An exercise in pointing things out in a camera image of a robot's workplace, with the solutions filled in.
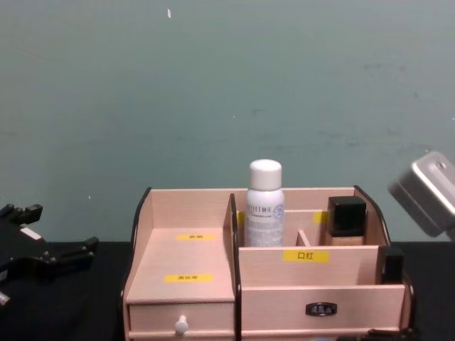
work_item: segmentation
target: yellow sticker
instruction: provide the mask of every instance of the yellow sticker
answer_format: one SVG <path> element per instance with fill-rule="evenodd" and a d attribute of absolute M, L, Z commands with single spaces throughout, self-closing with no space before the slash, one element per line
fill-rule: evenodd
<path fill-rule="evenodd" d="M 327 223 L 327 218 L 328 218 L 328 212 L 327 211 L 319 211 L 319 212 L 315 212 L 313 214 L 313 222 L 315 224 L 326 224 Z"/>
<path fill-rule="evenodd" d="M 313 261 L 315 263 L 328 263 L 329 251 L 320 250 L 284 250 L 283 261 Z"/>
<path fill-rule="evenodd" d="M 237 223 L 243 225 L 245 223 L 245 212 L 237 211 Z"/>
<path fill-rule="evenodd" d="M 216 239 L 216 234 L 179 234 L 177 240 L 209 240 Z"/>
<path fill-rule="evenodd" d="M 211 282 L 212 280 L 213 276 L 207 274 L 184 274 L 164 276 L 164 281 L 166 283 Z"/>

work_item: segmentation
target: wooden panel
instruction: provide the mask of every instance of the wooden panel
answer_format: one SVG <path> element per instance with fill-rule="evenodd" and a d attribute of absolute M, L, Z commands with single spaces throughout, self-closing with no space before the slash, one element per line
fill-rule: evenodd
<path fill-rule="evenodd" d="M 131 305 L 129 312 L 134 332 L 175 334 L 175 324 L 181 315 L 186 316 L 189 332 L 234 330 L 234 303 Z"/>
<path fill-rule="evenodd" d="M 136 231 L 136 246 L 134 248 L 134 254 L 132 267 L 130 269 L 127 282 L 123 291 L 123 321 L 124 321 L 124 331 L 125 331 L 125 340 L 128 340 L 129 332 L 129 316 L 128 316 L 128 307 L 127 307 L 127 296 L 133 284 L 134 277 L 136 276 L 137 269 L 141 263 L 142 257 L 146 250 L 147 243 L 149 242 L 150 234 L 153 229 L 153 210 L 152 210 L 152 198 L 151 193 L 149 193 L 142 205 L 141 211 L 139 213 L 139 222 Z"/>
<path fill-rule="evenodd" d="M 242 291 L 243 330 L 398 328 L 405 286 L 262 287 Z M 314 302 L 338 305 L 336 315 L 305 314 Z"/>
<path fill-rule="evenodd" d="M 328 197 L 354 195 L 354 188 L 285 188 L 286 210 L 327 210 Z"/>
<path fill-rule="evenodd" d="M 397 331 L 397 328 L 385 328 Z M 368 333 L 370 328 L 331 328 L 310 330 L 245 330 L 242 332 L 242 340 L 247 341 L 336 341 L 339 336 L 361 336 Z"/>
<path fill-rule="evenodd" d="M 186 332 L 184 337 L 174 332 L 130 332 L 129 336 L 136 341 L 182 341 L 182 340 L 206 340 L 206 341 L 234 341 L 233 331 L 214 330 L 210 332 L 196 331 Z"/>
<path fill-rule="evenodd" d="M 414 328 L 415 324 L 415 299 L 414 289 L 411 287 L 410 279 L 405 275 L 405 299 L 403 300 L 401 328 Z"/>
<path fill-rule="evenodd" d="M 210 239 L 178 240 L 178 236 Z M 209 281 L 167 283 L 169 275 L 211 275 Z M 231 266 L 223 225 L 209 229 L 154 229 L 139 265 L 128 303 L 233 302 Z"/>
<path fill-rule="evenodd" d="M 327 263 L 283 261 L 284 250 L 328 252 Z M 378 247 L 240 248 L 242 286 L 374 284 Z"/>
<path fill-rule="evenodd" d="M 155 227 L 222 227 L 231 193 L 245 207 L 246 189 L 154 190 Z"/>
<path fill-rule="evenodd" d="M 293 247 L 299 230 L 303 230 L 308 242 L 318 246 L 321 240 L 321 230 L 326 223 L 320 217 L 326 213 L 324 210 L 286 210 L 284 211 L 283 246 Z"/>
<path fill-rule="evenodd" d="M 283 191 L 287 210 L 326 210 L 328 197 L 354 193 L 353 188 L 284 188 Z M 235 194 L 237 210 L 245 211 L 244 188 L 154 190 L 155 227 L 222 226 L 230 193 Z"/>

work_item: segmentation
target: black table surface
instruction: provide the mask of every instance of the black table surface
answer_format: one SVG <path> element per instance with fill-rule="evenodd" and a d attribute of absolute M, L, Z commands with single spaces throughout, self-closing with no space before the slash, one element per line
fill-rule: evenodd
<path fill-rule="evenodd" d="M 417 294 L 422 340 L 454 341 L 455 244 L 395 244 L 405 253 L 405 269 Z M 2 286 L 11 302 L 0 308 L 0 340 L 123 340 L 115 330 L 129 257 L 129 243 L 102 242 L 88 271 L 50 283 L 16 281 Z"/>

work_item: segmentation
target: wooden desk organizer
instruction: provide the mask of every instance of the wooden desk organizer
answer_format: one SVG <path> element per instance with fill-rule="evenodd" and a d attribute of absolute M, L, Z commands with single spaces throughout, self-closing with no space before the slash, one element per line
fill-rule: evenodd
<path fill-rule="evenodd" d="M 390 239 L 370 197 L 357 186 L 284 193 L 284 247 L 249 248 L 246 189 L 148 189 L 122 291 L 126 340 L 336 340 L 410 327 L 412 287 L 401 274 L 383 280 Z M 321 247 L 328 198 L 342 195 L 367 202 L 365 245 Z M 188 330 L 177 334 L 181 316 Z"/>

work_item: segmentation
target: drawer knob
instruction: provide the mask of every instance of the drawer knob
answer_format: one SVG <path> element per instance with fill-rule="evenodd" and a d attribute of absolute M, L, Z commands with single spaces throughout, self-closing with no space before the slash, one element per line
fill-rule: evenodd
<path fill-rule="evenodd" d="M 188 323 L 186 322 L 186 316 L 182 315 L 178 318 L 176 323 L 176 333 L 184 334 L 188 330 Z"/>

